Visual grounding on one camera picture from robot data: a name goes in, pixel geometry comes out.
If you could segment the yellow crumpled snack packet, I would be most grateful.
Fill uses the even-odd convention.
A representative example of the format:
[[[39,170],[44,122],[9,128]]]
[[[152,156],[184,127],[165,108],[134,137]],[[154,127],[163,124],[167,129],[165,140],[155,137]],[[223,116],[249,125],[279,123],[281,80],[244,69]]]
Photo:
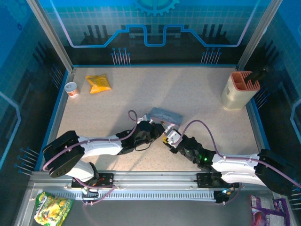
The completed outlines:
[[[107,78],[107,74],[86,76],[85,79],[91,85],[90,94],[96,94],[103,91],[111,90],[111,85]]]

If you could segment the beige holder with orange top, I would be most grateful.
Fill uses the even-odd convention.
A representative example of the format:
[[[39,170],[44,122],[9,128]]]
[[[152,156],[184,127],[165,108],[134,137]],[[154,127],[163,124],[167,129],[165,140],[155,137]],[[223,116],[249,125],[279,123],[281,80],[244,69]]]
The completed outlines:
[[[226,110],[241,110],[251,98],[260,90],[260,84],[251,80],[245,83],[245,78],[252,74],[252,71],[233,72],[223,89],[221,101]]]

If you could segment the small white orange can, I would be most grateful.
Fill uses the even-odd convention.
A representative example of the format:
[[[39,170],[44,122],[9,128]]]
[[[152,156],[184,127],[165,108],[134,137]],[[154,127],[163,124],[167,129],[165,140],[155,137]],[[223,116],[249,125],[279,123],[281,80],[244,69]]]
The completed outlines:
[[[75,82],[68,82],[64,86],[64,90],[68,94],[69,97],[76,98],[80,92],[78,86]]]

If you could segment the purple snack bag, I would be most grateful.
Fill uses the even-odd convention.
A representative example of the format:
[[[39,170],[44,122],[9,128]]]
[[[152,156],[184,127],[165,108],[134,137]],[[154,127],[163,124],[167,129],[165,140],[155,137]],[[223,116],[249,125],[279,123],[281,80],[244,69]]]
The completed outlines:
[[[271,199],[251,195],[251,226],[291,226],[284,198]]]

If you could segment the green yellow snack bag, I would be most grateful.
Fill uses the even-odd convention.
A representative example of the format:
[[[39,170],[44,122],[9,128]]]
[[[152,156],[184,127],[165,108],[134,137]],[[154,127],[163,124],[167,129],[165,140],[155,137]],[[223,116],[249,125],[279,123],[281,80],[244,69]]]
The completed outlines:
[[[35,199],[34,220],[42,226],[62,226],[74,200],[42,192]]]

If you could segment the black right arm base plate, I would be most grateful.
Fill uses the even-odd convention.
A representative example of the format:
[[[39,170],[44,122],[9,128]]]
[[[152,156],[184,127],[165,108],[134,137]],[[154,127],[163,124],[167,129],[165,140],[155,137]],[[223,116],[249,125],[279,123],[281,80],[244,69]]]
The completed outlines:
[[[239,188],[239,183],[227,183],[220,172],[196,174],[198,188]]]

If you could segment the aluminium mounting rail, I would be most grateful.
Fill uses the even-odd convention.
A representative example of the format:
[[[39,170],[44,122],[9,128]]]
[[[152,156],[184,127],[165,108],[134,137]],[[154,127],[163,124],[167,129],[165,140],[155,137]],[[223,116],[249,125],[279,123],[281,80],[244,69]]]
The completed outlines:
[[[228,188],[198,188],[196,174],[200,171],[101,171],[113,173],[113,185],[91,187],[92,189],[112,188],[121,190],[225,190]],[[51,178],[47,172],[34,172],[30,176],[27,188],[70,190],[72,178],[61,176]]]

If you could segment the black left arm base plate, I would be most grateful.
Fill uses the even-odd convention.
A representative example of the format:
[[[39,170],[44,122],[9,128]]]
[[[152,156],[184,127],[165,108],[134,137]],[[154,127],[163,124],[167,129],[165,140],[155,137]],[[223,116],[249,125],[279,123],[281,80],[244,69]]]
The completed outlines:
[[[91,187],[103,187],[113,185],[114,174],[113,173],[99,173],[97,177],[94,177],[87,182],[83,182],[85,185]],[[84,188],[75,178],[72,179],[71,188]]]

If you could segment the aluminium frame post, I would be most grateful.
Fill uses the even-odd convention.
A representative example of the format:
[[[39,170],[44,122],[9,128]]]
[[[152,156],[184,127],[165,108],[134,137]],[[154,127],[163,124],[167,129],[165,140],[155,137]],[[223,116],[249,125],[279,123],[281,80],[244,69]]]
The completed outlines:
[[[260,22],[258,23],[253,35],[251,36],[238,64],[237,70],[242,71],[246,66],[247,62],[249,61],[250,57],[252,56],[253,52],[255,51],[257,45],[259,44],[260,40],[262,39],[263,35],[265,34],[270,22],[272,21],[273,17],[277,13],[281,3],[283,0],[270,0],[268,7],[266,8]]]
[[[42,27],[44,33],[51,42],[52,46],[54,47],[66,70],[69,73],[72,73],[73,64],[40,2],[38,0],[26,0],[26,2],[28,3],[35,17],[37,18],[40,26]]]

